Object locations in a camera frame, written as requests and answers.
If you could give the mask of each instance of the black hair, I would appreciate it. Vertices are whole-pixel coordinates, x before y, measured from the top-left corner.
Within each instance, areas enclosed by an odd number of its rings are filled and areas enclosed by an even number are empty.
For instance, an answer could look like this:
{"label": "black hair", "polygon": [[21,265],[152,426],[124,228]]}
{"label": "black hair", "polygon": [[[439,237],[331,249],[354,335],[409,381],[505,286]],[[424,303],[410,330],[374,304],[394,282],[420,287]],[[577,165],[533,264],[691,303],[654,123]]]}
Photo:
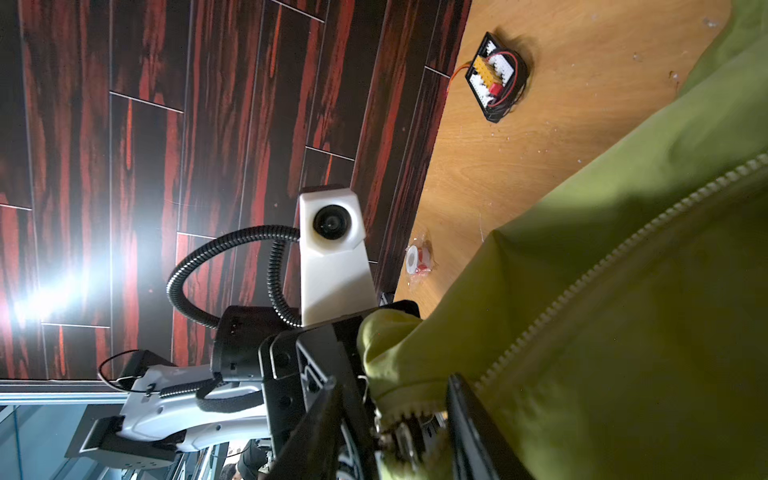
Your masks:
{"label": "black hair", "polygon": [[233,463],[227,463],[219,474],[219,480],[232,480],[232,477],[237,473],[237,467]]}

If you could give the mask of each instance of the green fabric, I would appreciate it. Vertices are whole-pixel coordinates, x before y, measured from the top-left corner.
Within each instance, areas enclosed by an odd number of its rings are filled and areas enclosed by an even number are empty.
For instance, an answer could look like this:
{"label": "green fabric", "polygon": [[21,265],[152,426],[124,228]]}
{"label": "green fabric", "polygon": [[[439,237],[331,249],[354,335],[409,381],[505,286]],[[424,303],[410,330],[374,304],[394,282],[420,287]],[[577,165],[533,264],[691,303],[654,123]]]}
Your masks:
{"label": "green fabric", "polygon": [[[427,320],[366,319],[385,424],[445,408],[450,374],[480,380],[632,233],[768,151],[767,25],[767,1],[734,2],[680,97],[494,231]],[[607,270],[478,391],[536,478],[768,478],[768,180],[750,182]]]}

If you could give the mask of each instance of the wooden table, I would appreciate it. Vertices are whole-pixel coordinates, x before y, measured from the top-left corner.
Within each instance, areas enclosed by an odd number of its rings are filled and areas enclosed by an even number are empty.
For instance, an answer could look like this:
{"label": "wooden table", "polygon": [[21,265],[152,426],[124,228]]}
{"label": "wooden table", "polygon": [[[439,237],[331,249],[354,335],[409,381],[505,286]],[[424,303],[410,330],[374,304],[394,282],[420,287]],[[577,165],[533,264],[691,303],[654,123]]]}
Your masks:
{"label": "wooden table", "polygon": [[413,285],[403,269],[396,299],[429,315],[488,232],[672,102],[729,12],[728,0],[474,0],[458,63],[491,31],[528,61],[530,84],[492,124],[454,80],[412,231],[435,267]]}

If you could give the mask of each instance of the camera lens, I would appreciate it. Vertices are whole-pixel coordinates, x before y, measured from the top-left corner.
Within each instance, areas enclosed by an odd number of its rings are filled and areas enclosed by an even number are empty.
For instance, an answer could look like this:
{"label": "camera lens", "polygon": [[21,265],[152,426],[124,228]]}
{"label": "camera lens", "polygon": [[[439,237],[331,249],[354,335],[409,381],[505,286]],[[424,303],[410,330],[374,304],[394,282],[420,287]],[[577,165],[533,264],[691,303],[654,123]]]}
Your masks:
{"label": "camera lens", "polygon": [[349,229],[352,219],[349,212],[339,205],[326,205],[315,215],[313,227],[321,237],[328,240],[338,240]]}

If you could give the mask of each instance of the dark wood floor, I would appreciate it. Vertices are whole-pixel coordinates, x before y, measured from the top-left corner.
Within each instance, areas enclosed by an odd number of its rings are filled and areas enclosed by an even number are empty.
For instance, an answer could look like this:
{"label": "dark wood floor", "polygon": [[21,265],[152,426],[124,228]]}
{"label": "dark wood floor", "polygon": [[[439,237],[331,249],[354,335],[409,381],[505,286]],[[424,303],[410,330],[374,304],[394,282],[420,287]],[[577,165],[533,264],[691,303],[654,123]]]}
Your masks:
{"label": "dark wood floor", "polygon": [[[357,192],[393,291],[469,3],[3,2],[0,377],[93,379],[135,348],[208,362],[169,272],[222,233],[294,224],[303,187]],[[262,247],[210,261],[188,296],[268,305]]]}

